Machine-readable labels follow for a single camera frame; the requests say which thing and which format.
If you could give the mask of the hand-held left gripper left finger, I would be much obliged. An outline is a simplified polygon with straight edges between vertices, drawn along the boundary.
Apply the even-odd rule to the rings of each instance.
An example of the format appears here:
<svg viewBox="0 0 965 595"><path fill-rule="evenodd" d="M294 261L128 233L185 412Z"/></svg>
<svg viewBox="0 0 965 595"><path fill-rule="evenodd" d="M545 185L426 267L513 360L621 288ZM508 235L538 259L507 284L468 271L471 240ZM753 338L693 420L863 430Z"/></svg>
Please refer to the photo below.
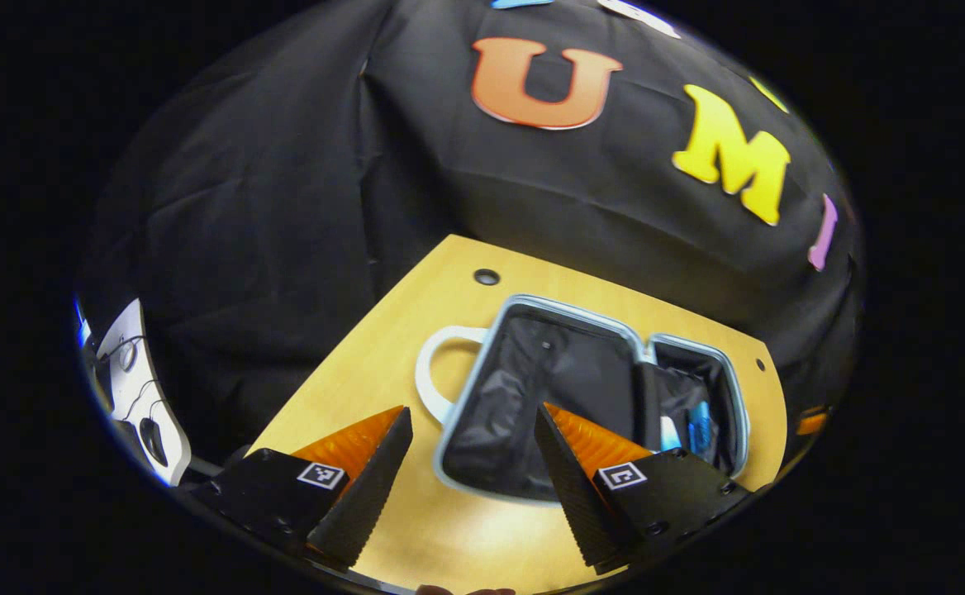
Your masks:
<svg viewBox="0 0 965 595"><path fill-rule="evenodd" d="M373 534L412 440L411 411L395 406L290 455L255 450L189 493L284 554L346 571Z"/></svg>

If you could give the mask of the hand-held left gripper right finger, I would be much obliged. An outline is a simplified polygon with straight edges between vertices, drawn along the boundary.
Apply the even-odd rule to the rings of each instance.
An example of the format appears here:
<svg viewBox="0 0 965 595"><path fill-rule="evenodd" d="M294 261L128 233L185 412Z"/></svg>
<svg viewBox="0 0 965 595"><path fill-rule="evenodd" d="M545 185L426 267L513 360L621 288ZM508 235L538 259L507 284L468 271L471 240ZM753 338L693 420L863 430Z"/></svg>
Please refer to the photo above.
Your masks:
<svg viewBox="0 0 965 595"><path fill-rule="evenodd" d="M597 574L671 557L753 497L682 447L654 453L550 402L539 406L533 437L584 564Z"/></svg>

